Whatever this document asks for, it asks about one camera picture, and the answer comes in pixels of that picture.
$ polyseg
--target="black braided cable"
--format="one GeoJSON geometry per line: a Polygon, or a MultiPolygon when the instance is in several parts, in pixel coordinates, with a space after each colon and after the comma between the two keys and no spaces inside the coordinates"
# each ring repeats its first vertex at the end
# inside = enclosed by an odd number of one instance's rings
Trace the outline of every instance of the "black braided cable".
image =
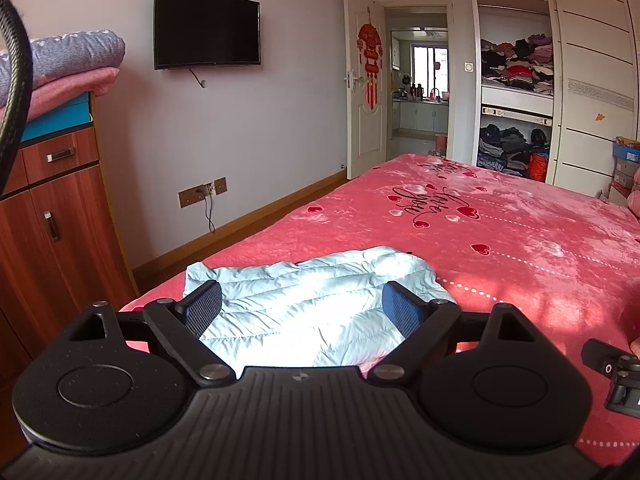
{"type": "Polygon", "coordinates": [[[18,153],[31,105],[33,65],[31,44],[18,11],[9,0],[0,0],[0,32],[11,63],[11,83],[4,117],[0,124],[0,194],[18,153]]]}

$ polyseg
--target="light blue quilted jacket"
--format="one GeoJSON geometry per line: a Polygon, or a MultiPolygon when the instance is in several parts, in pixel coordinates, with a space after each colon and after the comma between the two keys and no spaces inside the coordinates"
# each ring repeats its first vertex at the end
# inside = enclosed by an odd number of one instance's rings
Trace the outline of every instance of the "light blue quilted jacket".
{"type": "Polygon", "coordinates": [[[420,258],[376,247],[300,264],[194,264],[184,294],[220,283],[222,310],[200,340],[240,376],[245,366],[346,366],[385,356],[403,338],[382,311],[382,287],[395,281],[425,301],[452,301],[435,278],[420,258]]]}

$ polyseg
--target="orange plastic bag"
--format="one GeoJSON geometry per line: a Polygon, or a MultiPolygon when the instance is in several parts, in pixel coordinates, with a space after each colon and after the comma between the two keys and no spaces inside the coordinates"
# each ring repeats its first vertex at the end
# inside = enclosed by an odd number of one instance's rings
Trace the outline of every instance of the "orange plastic bag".
{"type": "Polygon", "coordinates": [[[538,182],[544,182],[546,180],[546,168],[549,166],[549,161],[539,153],[531,153],[529,159],[529,178],[531,180],[537,180],[538,182]]]}

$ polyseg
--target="metal screw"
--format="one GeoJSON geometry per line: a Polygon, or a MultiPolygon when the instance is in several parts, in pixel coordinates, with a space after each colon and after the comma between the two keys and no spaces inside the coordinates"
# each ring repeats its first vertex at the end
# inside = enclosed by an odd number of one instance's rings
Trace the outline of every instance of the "metal screw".
{"type": "Polygon", "coordinates": [[[209,381],[219,381],[231,375],[231,368],[217,363],[204,365],[200,369],[200,375],[209,381]]]}
{"type": "Polygon", "coordinates": [[[398,365],[380,365],[373,368],[373,373],[383,381],[395,381],[404,375],[404,368],[398,365]]]}

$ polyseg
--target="kitchen window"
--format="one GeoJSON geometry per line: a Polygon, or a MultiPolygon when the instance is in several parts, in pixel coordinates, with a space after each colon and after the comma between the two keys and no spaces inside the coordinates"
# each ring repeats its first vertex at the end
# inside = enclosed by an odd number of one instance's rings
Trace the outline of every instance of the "kitchen window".
{"type": "Polygon", "coordinates": [[[412,61],[414,83],[416,86],[422,85],[425,96],[433,88],[437,88],[440,95],[449,91],[449,49],[447,47],[414,44],[412,61]]]}

